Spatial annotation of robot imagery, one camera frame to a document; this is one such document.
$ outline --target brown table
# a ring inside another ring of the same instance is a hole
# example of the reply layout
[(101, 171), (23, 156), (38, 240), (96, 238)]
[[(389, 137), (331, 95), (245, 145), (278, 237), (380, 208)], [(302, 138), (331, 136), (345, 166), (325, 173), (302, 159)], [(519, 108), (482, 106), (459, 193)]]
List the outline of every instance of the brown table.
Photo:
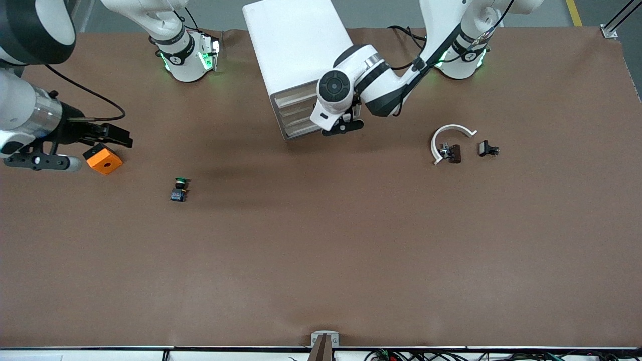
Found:
[[(350, 33), (393, 65), (416, 52)], [(432, 72), (399, 118), (290, 142), (247, 32), (223, 46), (194, 84), (142, 33), (80, 34), (56, 66), (124, 106), (134, 148), (108, 177), (0, 170), (2, 346), (642, 343), (642, 106), (618, 42), (501, 29), (474, 78)], [(43, 67), (25, 78), (115, 113)], [(444, 135), (464, 162), (433, 166), (448, 123), (479, 134)], [(484, 139), (499, 157), (476, 156)]]

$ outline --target orange block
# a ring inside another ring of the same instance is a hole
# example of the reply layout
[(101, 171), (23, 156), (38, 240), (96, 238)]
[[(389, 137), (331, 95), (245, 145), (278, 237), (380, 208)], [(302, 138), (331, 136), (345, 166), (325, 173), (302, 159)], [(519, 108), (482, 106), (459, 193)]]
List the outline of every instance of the orange block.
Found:
[(123, 165), (123, 161), (103, 144), (91, 148), (85, 156), (87, 164), (96, 172), (108, 175)]

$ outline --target white robot link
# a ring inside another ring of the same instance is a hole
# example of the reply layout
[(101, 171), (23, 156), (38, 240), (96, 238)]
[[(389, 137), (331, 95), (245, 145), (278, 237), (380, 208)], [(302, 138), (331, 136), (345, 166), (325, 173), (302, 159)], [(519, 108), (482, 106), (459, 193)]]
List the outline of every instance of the white robot link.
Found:
[(188, 28), (174, 11), (189, 0), (101, 0), (113, 12), (128, 17), (150, 34), (165, 68), (181, 82), (194, 82), (216, 70), (219, 39)]
[[(85, 118), (58, 100), (55, 91), (29, 84), (12, 69), (62, 63), (75, 45), (64, 0), (0, 0), (0, 159), (5, 165), (73, 172), (80, 169), (80, 160), (56, 154), (59, 145), (101, 142), (132, 147), (126, 130), (95, 124), (113, 119)], [(45, 142), (51, 143), (48, 153)]]
[[(354, 45), (345, 50), (317, 83), (317, 104), (310, 120), (325, 130), (324, 135), (344, 133), (361, 128), (346, 123), (346, 112), (358, 96), (375, 116), (388, 117), (401, 111), (412, 90), (435, 65), (444, 60), (449, 49), (459, 41), (464, 46), (451, 57), (451, 62), (471, 58), (476, 48), (494, 31), (492, 19), (497, 14), (491, 6), (506, 10), (511, 2), (521, 3), (521, 12), (530, 12), (543, 0), (420, 0), (422, 16), (428, 34), (421, 52), (404, 75), (397, 76), (372, 45)], [(471, 21), (462, 22), (464, 16)], [(468, 30), (474, 26), (480, 31)], [(461, 39), (472, 40), (468, 43)]]
[(453, 45), (444, 53), (437, 69), (453, 79), (472, 76), (487, 51), (487, 44), (495, 32), (494, 25), (500, 14), (529, 14), (542, 5), (544, 0), (474, 0), (462, 17), (462, 30)]

